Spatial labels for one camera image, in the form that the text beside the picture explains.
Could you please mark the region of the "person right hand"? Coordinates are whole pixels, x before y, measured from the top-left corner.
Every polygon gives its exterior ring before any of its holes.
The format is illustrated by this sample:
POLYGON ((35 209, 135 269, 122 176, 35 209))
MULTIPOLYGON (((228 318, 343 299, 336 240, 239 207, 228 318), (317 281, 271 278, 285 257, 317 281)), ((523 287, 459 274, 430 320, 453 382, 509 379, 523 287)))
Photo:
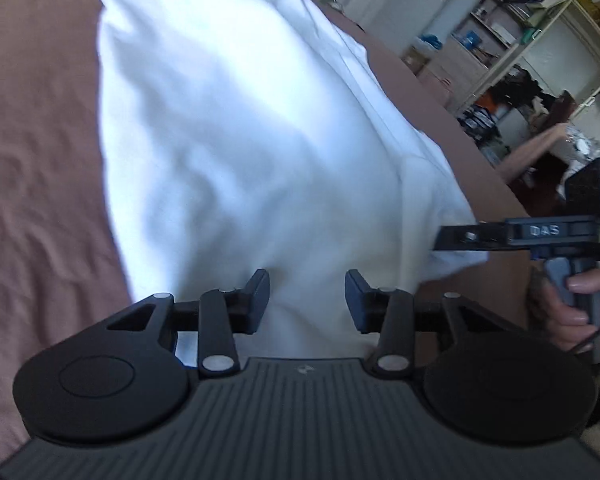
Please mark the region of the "person right hand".
MULTIPOLYGON (((600 269, 567 278, 566 287, 578 295, 600 292, 600 269)), ((558 348, 572 350, 595 333, 596 327, 588 316, 583 311, 565 304, 543 271, 532 269, 529 292, 532 312, 541 320, 542 329, 548 339, 558 348)))

